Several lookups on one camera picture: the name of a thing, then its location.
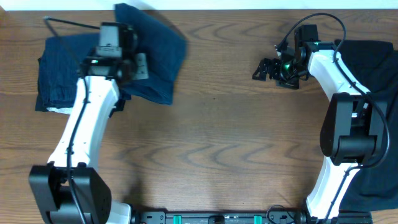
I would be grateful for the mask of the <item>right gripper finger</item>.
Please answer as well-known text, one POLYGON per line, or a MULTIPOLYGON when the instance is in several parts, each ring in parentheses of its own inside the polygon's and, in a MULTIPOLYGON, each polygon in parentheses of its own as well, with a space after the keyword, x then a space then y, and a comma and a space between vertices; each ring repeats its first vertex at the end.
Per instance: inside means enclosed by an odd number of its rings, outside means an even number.
POLYGON ((260 69, 273 69, 275 65, 275 59, 264 58, 260 61, 260 69))
POLYGON ((265 82, 267 80, 268 74, 269 74, 269 67, 265 68, 257 67, 257 69, 252 75, 252 79, 265 82))

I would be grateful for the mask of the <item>blue denim shorts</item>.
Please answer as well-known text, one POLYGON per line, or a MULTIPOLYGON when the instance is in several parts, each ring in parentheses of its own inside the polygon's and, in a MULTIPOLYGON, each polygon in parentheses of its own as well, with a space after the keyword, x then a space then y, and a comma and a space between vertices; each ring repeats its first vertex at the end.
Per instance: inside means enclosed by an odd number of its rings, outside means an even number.
POLYGON ((121 98, 140 96, 154 103, 171 105, 174 84, 187 53, 185 38, 166 25, 160 15, 152 16, 126 3, 114 6, 117 22, 132 25, 137 32, 137 52, 147 59, 149 77, 134 80, 121 89, 121 98))

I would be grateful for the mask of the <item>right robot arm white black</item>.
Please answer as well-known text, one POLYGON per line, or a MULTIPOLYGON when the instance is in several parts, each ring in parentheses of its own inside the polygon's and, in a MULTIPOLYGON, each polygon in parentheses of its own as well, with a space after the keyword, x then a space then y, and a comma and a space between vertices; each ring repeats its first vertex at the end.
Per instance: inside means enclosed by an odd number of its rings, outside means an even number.
POLYGON ((329 106, 320 131, 323 164, 303 207, 268 210, 270 223, 372 223, 370 212, 341 210, 340 203, 355 175, 374 168, 385 158, 389 145, 386 103, 371 99, 368 88, 349 71, 340 54, 341 44, 308 40, 294 48, 277 49, 274 59, 259 62, 252 77, 275 80, 291 89, 300 79, 314 77, 329 106))

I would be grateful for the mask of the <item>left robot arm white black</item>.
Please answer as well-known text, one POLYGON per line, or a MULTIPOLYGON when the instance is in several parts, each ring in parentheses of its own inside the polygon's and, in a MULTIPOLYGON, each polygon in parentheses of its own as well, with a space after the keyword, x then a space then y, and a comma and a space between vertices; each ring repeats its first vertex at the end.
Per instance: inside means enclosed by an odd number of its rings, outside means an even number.
POLYGON ((47 164, 33 166, 29 185, 45 223, 139 223, 140 214, 112 199, 98 174, 104 131, 119 100, 119 81, 147 79, 146 55, 91 55, 80 65, 76 99, 47 164))

